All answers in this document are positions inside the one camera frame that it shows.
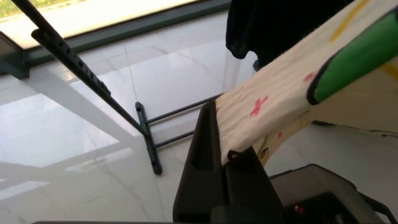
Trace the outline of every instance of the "patterned fabric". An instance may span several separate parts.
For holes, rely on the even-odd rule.
[[[313,120],[398,137],[397,100],[397,0],[357,0],[216,100],[222,163],[265,164]]]

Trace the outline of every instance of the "green print on fabric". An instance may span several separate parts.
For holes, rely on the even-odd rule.
[[[369,26],[331,58],[318,74],[315,92],[321,102],[398,55],[398,7]]]

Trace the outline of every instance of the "white marble floor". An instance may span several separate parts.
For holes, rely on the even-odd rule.
[[[222,93],[254,73],[254,54],[231,58],[226,13],[81,54],[137,119]],[[191,131],[198,111],[152,128],[157,142]],[[172,221],[189,138],[159,149],[152,173],[142,136],[58,62],[23,81],[0,77],[0,221]],[[398,141],[309,126],[266,165],[269,175],[317,163],[354,182],[398,216]]]

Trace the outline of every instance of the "black garment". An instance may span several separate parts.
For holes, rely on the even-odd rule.
[[[243,59],[251,50],[261,68],[354,0],[231,0],[226,46]]]

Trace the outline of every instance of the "cloth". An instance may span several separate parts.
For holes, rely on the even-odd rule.
[[[226,46],[239,59],[255,52],[263,67],[352,1],[232,0]]]
[[[313,120],[398,138],[397,0],[356,0],[216,100],[221,160],[262,163]]]

